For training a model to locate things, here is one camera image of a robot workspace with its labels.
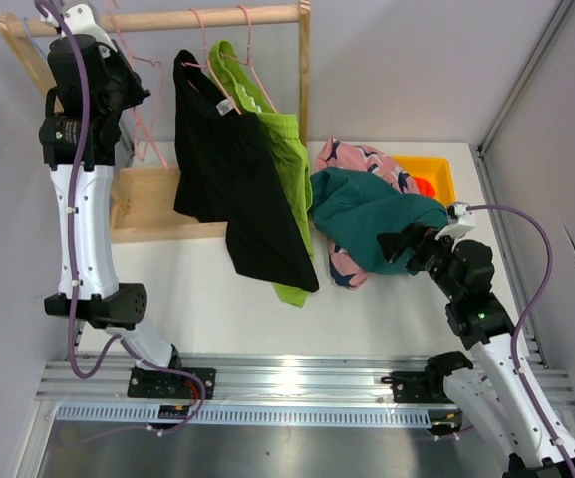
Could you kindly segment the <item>dark teal shorts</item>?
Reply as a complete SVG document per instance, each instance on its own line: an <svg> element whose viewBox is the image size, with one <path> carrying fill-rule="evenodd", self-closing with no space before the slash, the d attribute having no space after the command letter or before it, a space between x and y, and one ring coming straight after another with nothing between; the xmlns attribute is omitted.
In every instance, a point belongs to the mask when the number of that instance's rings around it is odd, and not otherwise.
<svg viewBox="0 0 575 478"><path fill-rule="evenodd" d="M376 174L325 168L312 178L312 217L328 238L330 275L336 285L357 289L371 273L404 275L407 251L395 262L386 261L377 236L400 233L419 222L441 229L447 212L438 201L415 193L400 193Z"/></svg>

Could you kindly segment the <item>orange shorts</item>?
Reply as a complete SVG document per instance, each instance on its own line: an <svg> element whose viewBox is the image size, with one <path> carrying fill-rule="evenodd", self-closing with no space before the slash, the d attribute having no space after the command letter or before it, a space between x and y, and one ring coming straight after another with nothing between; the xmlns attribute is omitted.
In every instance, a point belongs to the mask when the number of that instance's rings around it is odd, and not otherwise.
<svg viewBox="0 0 575 478"><path fill-rule="evenodd" d="M429 181L424 178L415 177L414 182L418 189L418 193L422 196L429 197L429 198L436 198L436 192L434 187L431 185Z"/></svg>

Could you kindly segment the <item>pink patterned shorts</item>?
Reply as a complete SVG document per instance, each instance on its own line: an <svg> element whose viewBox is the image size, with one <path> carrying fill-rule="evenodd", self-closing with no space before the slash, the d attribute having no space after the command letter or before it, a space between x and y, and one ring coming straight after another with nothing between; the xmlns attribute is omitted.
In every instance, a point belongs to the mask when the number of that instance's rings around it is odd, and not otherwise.
<svg viewBox="0 0 575 478"><path fill-rule="evenodd" d="M329 138L315 159L314 171L330 167L375 174L400 193L423 192L418 181L396 160L371 146ZM327 250L329 272L336 286L356 290L367 281L369 273L355 263L346 249L329 239Z"/></svg>

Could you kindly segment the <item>black shorts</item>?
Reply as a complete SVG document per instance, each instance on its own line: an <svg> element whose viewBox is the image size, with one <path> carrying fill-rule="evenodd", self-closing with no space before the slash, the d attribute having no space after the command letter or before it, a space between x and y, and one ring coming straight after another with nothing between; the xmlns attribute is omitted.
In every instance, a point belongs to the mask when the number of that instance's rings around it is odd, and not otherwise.
<svg viewBox="0 0 575 478"><path fill-rule="evenodd" d="M180 171L174 211L201 223L226 223L226 247L238 274L317 291L258 116L221 113L225 94L187 50L174 59L173 81Z"/></svg>

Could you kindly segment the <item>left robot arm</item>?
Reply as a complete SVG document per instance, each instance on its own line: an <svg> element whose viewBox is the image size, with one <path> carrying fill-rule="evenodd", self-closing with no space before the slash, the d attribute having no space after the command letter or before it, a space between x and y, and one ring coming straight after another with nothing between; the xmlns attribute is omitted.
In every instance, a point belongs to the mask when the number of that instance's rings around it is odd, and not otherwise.
<svg viewBox="0 0 575 478"><path fill-rule="evenodd" d="M148 383L159 396L175 397L184 386L179 353L145 319L145 286L119 281L111 247L119 120L149 92L113 44L89 34L54 41L48 65L56 85L46 95L39 140L58 203L62 259L45 312L67 319L70 343L80 323L105 331L138 367L152 370Z"/></svg>

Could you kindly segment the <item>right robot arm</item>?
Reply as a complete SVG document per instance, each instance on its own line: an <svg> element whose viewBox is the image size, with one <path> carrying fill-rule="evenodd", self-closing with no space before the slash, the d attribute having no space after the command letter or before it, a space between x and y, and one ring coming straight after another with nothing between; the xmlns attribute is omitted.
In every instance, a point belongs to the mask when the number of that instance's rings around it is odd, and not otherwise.
<svg viewBox="0 0 575 478"><path fill-rule="evenodd" d="M507 477L575 477L575 438L537 383L518 331L491 290L491 249L455 241L421 223L377 237L386 261L411 256L445 294L447 322L465 350L429 358L423 378L432 400L452 401L494 451Z"/></svg>

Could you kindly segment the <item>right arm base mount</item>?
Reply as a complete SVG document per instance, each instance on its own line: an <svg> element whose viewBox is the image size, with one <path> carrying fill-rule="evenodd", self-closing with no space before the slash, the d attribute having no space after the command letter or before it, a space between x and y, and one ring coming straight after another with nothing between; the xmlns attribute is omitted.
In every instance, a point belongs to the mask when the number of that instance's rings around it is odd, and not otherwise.
<svg viewBox="0 0 575 478"><path fill-rule="evenodd" d="M427 372L393 371L380 378L398 404L446 404L450 400L443 392L443 386Z"/></svg>

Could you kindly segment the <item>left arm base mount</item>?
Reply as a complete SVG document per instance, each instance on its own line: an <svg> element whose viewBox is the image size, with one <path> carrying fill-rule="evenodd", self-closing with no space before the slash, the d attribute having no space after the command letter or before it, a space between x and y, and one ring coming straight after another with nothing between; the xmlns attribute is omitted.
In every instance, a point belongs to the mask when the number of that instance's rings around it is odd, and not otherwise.
<svg viewBox="0 0 575 478"><path fill-rule="evenodd" d="M186 368L186 372L199 378L205 386L205 399L212 400L216 385L216 369L205 367ZM128 385L129 398L200 400L198 384L175 374L134 367Z"/></svg>

